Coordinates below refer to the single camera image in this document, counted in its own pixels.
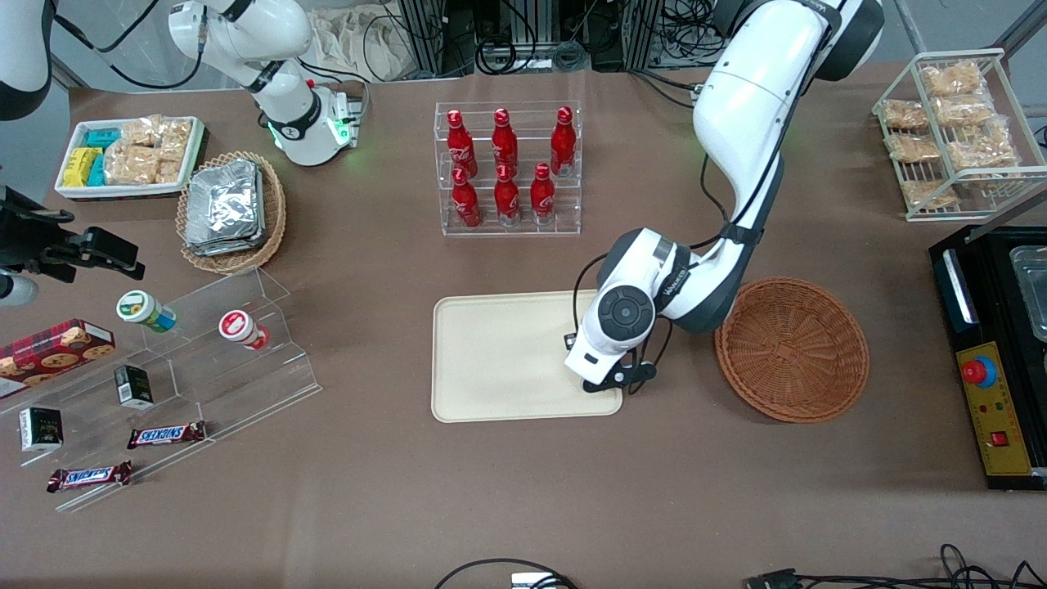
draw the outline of wicker bowl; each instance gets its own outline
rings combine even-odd
[[[825,290],[789,277],[741,288],[716,331],[716,359],[741,399],[793,424],[844,413],[869,377],[869,348],[854,318]]]
[[[258,249],[246,249],[244,251],[233,251],[220,255],[197,255],[182,246],[182,256],[194,266],[218,273],[236,273],[248,266],[261,266],[272,257],[280,247],[280,242],[284,239],[284,229],[287,226],[287,203],[284,199],[284,186],[276,177],[276,172],[272,165],[261,155],[235,151],[223,153],[218,157],[208,159],[200,165],[203,167],[217,167],[225,165],[233,159],[244,158],[253,161],[262,168],[262,198],[265,200],[265,225],[269,235],[265,243]],[[178,216],[175,218],[175,230],[178,236],[185,241],[185,209],[188,201],[188,185],[182,187],[182,194],[178,197]]]

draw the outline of red cap bottle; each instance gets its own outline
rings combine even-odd
[[[476,164],[476,152],[472,146],[472,135],[462,123],[462,112],[458,110],[447,111],[447,124],[450,130],[447,132],[447,149],[451,152],[451,161],[454,167],[465,169],[469,178],[475,178],[478,165]]]
[[[451,199],[454,201],[454,209],[458,211],[462,222],[467,227],[480,226],[484,222],[483,212],[480,209],[480,201],[476,198],[476,188],[469,183],[465,169],[455,167],[451,172],[451,179],[454,180],[454,187],[451,188]]]
[[[553,152],[550,167],[555,176],[563,178],[575,173],[575,143],[578,135],[572,123],[574,112],[561,106],[556,111],[556,129],[553,130]]]
[[[519,150],[516,145],[516,132],[509,123],[509,111],[499,108],[494,111],[494,132],[491,133],[491,144],[494,148],[494,164],[507,165],[511,177],[516,177]]]
[[[498,207],[498,222],[507,227],[517,225],[520,222],[519,188],[508,165],[498,165],[495,173],[498,181],[494,184],[494,204]]]
[[[534,166],[534,181],[531,182],[531,212],[534,213],[534,222],[539,225],[548,225],[556,218],[553,209],[556,186],[549,173],[549,163],[544,161]]]

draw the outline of brown tablecloth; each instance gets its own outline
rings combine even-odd
[[[836,294],[865,330],[872,376],[824,425],[786,426],[727,386],[711,336],[677,336],[659,378],[611,417],[444,425],[429,413],[432,308],[458,294],[567,289],[623,231],[714,231],[690,112],[626,74],[376,86],[358,149],[295,166],[243,91],[72,94],[73,120],[194,114],[208,155],[263,154],[289,202],[267,269],[293,293],[292,336],[325,390],[143,484],[69,515],[0,445],[0,585],[431,587],[469,560],[536,560],[591,588],[736,587],[811,573],[926,575],[938,545],[998,572],[1043,567],[1045,497],[984,491],[926,248],[955,224],[900,219],[868,116],[900,64],[817,83],[784,143],[786,172],[749,279],[789,275]],[[433,184],[437,100],[585,95],[581,235],[444,237]],[[42,164],[42,174],[53,174]],[[718,172],[710,187],[729,199]],[[215,279],[179,252],[174,200],[68,203],[141,247],[141,287],[174,299]],[[127,331],[137,286],[82,270],[0,311],[3,340],[69,317]],[[454,587],[505,587],[508,569]]]

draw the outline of clear acrylic shelf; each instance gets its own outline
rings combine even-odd
[[[275,304],[289,292],[267,272],[249,268],[168,303],[178,323],[166,334],[143,330],[146,348],[94,363],[47,385],[13,395],[0,409],[0,427],[18,430],[18,413],[29,407],[62,412],[65,443],[50,453],[23,453],[23,467],[39,473],[40,493],[57,469],[112,467],[131,460],[127,489],[226,436],[321,390],[305,350],[291,340]],[[247,350],[218,334],[218,320],[246,311],[269,331],[269,343]],[[144,411],[117,402],[113,371],[129,364],[149,373],[154,406]],[[131,430],[206,422],[207,438],[192,444],[127,450]],[[117,483],[61,492],[55,509],[75,511],[125,489]]]
[[[919,163],[899,163],[891,160],[898,183],[940,182],[927,195],[922,202],[905,202],[906,219],[909,221],[966,221],[990,217],[998,210],[1015,205],[1040,191],[1047,183],[1047,161],[1037,145],[1029,123],[1010,87],[1010,81],[1003,69],[1002,49],[975,49],[964,51],[933,51],[919,53],[898,74],[884,95],[873,105],[872,114],[878,119],[879,128],[887,139],[892,134],[918,135],[933,140],[941,157]],[[949,155],[948,144],[953,141],[967,141],[979,134],[986,134],[986,123],[967,127],[946,127],[939,124],[931,109],[931,100],[923,84],[921,70],[928,66],[944,68],[970,61],[978,66],[985,78],[986,89],[994,108],[1008,121],[1010,141],[1018,156],[1018,163],[1009,167],[970,167],[957,169]],[[928,128],[917,130],[890,129],[883,109],[884,100],[917,100],[927,112]],[[952,190],[956,201],[932,208],[936,199]]]
[[[571,176],[554,177],[556,196],[554,198],[555,218],[549,225],[538,225],[531,213],[531,180],[534,166],[539,161],[549,161],[550,140],[556,128],[556,111],[562,106],[574,110],[575,169]],[[494,204],[494,153],[491,150],[491,134],[494,132],[494,111],[505,108],[509,111],[513,131],[519,146],[519,172],[516,185],[519,187],[520,223],[506,227],[498,223],[497,207]],[[451,199],[450,151],[447,149],[447,112],[462,112],[465,128],[472,135],[476,152],[478,173],[471,181],[480,198],[484,222],[476,227],[468,227],[454,210]],[[432,134],[437,163],[437,190],[440,195],[440,223],[446,235],[505,235],[505,234],[577,234],[582,227],[582,103],[581,100],[531,100],[490,103],[437,103]]]

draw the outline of red emergency stop button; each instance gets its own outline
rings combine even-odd
[[[996,365],[985,357],[977,357],[963,363],[960,376],[964,382],[987,389],[996,383]]]

